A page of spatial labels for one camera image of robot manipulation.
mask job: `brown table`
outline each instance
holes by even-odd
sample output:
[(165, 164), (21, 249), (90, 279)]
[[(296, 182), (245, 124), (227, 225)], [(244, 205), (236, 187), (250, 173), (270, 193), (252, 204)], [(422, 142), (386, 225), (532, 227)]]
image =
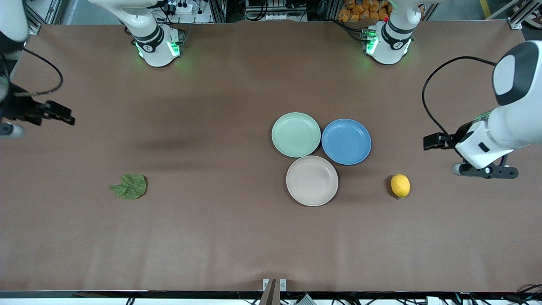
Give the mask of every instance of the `brown table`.
[[(504, 21), (420, 24), (409, 54), (382, 66), (334, 24), (193, 26), (182, 59), (152, 68), (121, 26), (47, 26), (28, 48), (64, 73), (48, 98), (76, 126), (25, 124), (2, 141), (0, 289), (514, 291), (542, 282), (540, 147), (514, 152), (516, 180), (458, 177), (452, 151), (422, 150), (437, 132), (420, 92), (460, 55), (497, 61), (523, 41)], [(23, 54), (16, 84), (54, 86)], [(427, 90), (450, 131), (497, 104), (490, 66), (458, 62)], [(270, 140), (301, 111), (321, 128), (362, 122), (373, 149), (339, 166), (327, 205), (297, 204), (294, 161)], [(316, 155), (323, 156), (319, 148)], [(148, 177), (137, 201), (108, 189)], [(405, 200), (387, 188), (402, 173)]]

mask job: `yellow lemon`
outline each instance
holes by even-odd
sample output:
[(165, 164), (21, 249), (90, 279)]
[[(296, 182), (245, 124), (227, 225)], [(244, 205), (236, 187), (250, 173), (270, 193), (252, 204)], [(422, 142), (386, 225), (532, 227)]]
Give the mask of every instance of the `yellow lemon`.
[(403, 199), (410, 192), (410, 181), (407, 176), (397, 174), (391, 178), (391, 190), (397, 197)]

